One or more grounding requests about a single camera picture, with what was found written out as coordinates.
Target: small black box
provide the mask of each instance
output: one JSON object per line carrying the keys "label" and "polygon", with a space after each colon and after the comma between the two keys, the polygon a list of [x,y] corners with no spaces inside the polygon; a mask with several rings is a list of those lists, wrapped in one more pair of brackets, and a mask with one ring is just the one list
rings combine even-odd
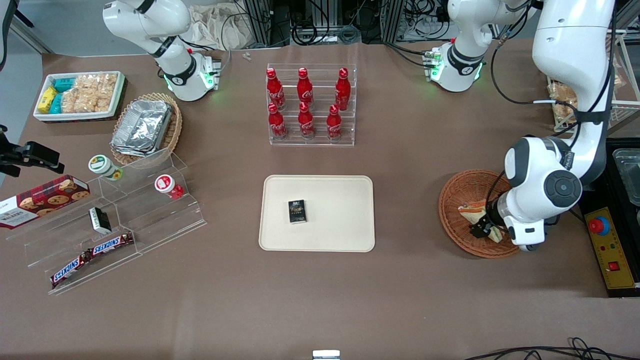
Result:
{"label": "small black box", "polygon": [[89,209],[89,217],[91,218],[93,230],[96,230],[98,233],[103,235],[107,235],[111,232],[109,217],[105,212],[99,208],[91,208]]}
{"label": "small black box", "polygon": [[292,224],[307,222],[304,200],[289,201],[289,222]]}

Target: yellow control panel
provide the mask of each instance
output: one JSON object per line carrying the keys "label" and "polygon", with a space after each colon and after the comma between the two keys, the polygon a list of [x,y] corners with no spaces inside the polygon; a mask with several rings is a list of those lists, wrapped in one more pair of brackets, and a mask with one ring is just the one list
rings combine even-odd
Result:
{"label": "yellow control panel", "polygon": [[608,289],[635,288],[625,253],[613,226],[609,208],[602,208],[584,215],[589,236],[595,249],[600,271]]}

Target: cloth bag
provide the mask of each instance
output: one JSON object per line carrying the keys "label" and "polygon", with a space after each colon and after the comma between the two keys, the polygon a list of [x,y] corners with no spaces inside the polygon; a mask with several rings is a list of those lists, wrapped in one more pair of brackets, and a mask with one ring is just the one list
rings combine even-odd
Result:
{"label": "cloth bag", "polygon": [[242,49],[254,42],[249,17],[236,15],[227,21],[225,32],[222,33],[222,25],[227,17],[239,13],[238,6],[234,3],[219,3],[214,5],[191,5],[191,39],[189,42],[198,45],[215,45],[218,49]]}

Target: aluminum foil container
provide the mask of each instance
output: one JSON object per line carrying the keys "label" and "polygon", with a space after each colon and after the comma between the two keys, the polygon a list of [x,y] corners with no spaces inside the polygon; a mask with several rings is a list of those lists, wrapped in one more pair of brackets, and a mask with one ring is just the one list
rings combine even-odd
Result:
{"label": "aluminum foil container", "polygon": [[111,146],[122,154],[145,156],[158,150],[172,107],[164,101],[134,101],[122,118]]}

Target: wicker basket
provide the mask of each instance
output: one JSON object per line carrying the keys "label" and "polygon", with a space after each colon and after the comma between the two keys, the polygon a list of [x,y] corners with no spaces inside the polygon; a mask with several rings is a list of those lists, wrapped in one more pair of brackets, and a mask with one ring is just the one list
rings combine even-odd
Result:
{"label": "wicker basket", "polygon": [[[137,101],[137,100],[149,100],[149,101],[162,100],[173,107],[173,112],[170,117],[170,123],[166,129],[166,133],[164,134],[162,146],[160,147],[160,149],[164,149],[168,147],[169,150],[171,151],[166,151],[165,152],[166,156],[154,158],[154,163],[162,162],[166,160],[167,157],[171,156],[171,152],[175,149],[175,146],[178,144],[178,138],[180,137],[180,131],[182,130],[182,114],[180,114],[180,109],[178,108],[178,104],[176,104],[175,100],[173,100],[169,95],[158,94],[158,93],[142,95],[141,97],[137,98],[134,101]],[[120,123],[122,122],[122,118],[124,117],[124,114],[127,112],[131,104],[133,104],[133,101],[130,102],[129,105],[127,105],[126,109],[120,113],[120,116],[118,117],[118,122],[116,123],[116,126],[113,130],[114,135],[116,131],[118,131],[118,128],[120,127]],[[122,165],[130,164],[133,161],[136,161],[142,158],[141,156],[120,154],[113,147],[111,148],[111,152],[113,153],[114,159],[118,160],[118,162],[121,163]]]}
{"label": "wicker basket", "polygon": [[[447,234],[465,251],[486,259],[506,258],[520,249],[513,245],[508,234],[502,234],[502,241],[495,243],[489,238],[478,239],[471,235],[471,223],[458,211],[458,206],[466,202],[482,201],[498,174],[488,170],[468,170],[457,173],[449,179],[440,192],[438,212]],[[495,186],[490,200],[511,187],[502,178]]]}

